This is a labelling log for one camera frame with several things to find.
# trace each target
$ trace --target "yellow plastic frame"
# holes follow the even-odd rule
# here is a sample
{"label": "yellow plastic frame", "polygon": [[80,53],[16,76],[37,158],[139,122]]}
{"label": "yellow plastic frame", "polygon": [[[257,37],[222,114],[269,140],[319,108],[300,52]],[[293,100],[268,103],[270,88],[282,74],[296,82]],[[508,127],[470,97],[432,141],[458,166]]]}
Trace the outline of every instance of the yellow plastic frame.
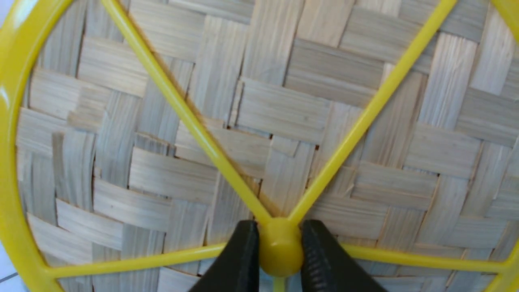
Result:
{"label": "yellow plastic frame", "polygon": [[[15,143],[19,105],[28,75],[43,42],[72,1],[17,0],[0,31],[0,185],[2,186],[0,240],[15,268],[31,291],[47,292],[63,291],[56,281],[62,277],[132,271],[216,257],[225,244],[140,259],[60,268],[47,266],[40,256],[24,219],[18,195]],[[271,219],[270,214],[183,101],[117,0],[102,0],[102,2],[152,79],[215,166],[250,208],[257,221],[260,224],[267,223]],[[456,2],[456,0],[441,0],[351,132],[290,213],[291,222],[299,223],[303,219],[305,213],[376,118]],[[516,40],[519,41],[519,18],[517,17],[519,2],[517,0],[493,0],[493,3],[511,28]],[[344,245],[344,248],[353,257],[364,260],[407,266],[497,273],[496,278],[486,289],[487,292],[512,292],[519,288],[519,244],[516,244],[510,257],[504,262],[428,257],[351,245]],[[274,290],[284,290],[283,279],[275,279]]]}

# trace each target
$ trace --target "yellow hub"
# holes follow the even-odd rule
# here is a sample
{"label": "yellow hub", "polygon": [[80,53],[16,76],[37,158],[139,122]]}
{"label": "yellow hub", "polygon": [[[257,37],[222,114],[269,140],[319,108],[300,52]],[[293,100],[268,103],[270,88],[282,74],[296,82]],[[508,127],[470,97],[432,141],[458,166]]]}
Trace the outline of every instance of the yellow hub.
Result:
{"label": "yellow hub", "polygon": [[303,265],[299,227],[287,218],[273,218],[259,229],[259,264],[269,275],[288,277]]}

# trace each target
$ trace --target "white tile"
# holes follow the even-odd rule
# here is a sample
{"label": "white tile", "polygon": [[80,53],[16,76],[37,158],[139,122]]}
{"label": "white tile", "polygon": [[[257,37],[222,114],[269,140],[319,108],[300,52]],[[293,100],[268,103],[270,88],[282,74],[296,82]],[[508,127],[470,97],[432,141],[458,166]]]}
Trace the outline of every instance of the white tile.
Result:
{"label": "white tile", "polygon": [[16,270],[12,266],[11,260],[5,252],[4,246],[0,243],[0,279],[13,274],[14,272],[16,272]]}
{"label": "white tile", "polygon": [[0,291],[2,291],[2,292],[26,292],[20,276],[16,276],[7,281],[1,282]]}

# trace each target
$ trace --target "woven basket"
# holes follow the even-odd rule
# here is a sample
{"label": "woven basket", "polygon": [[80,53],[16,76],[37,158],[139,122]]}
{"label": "woven basket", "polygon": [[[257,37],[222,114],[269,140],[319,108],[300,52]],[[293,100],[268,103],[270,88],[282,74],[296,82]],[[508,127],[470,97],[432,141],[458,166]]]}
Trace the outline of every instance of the woven basket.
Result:
{"label": "woven basket", "polygon": [[[273,216],[290,213],[438,3],[122,2]],[[506,260],[519,236],[518,92],[508,27],[488,1],[461,1],[307,217],[348,244]],[[22,106],[20,195],[50,266],[223,243],[252,218],[98,0],[66,11]],[[60,283],[181,292],[211,262]],[[359,264],[390,292],[480,292],[495,277]]]}

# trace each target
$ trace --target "pliers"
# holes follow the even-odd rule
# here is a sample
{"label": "pliers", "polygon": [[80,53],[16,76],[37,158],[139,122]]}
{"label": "pliers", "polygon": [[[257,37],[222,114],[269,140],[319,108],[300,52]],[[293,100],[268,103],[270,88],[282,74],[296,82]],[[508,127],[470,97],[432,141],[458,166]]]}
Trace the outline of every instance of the pliers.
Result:
{"label": "pliers", "polygon": [[[255,221],[240,221],[220,256],[189,292],[257,292],[259,238]],[[302,245],[303,292],[386,292],[344,251],[323,222],[303,222]]]}

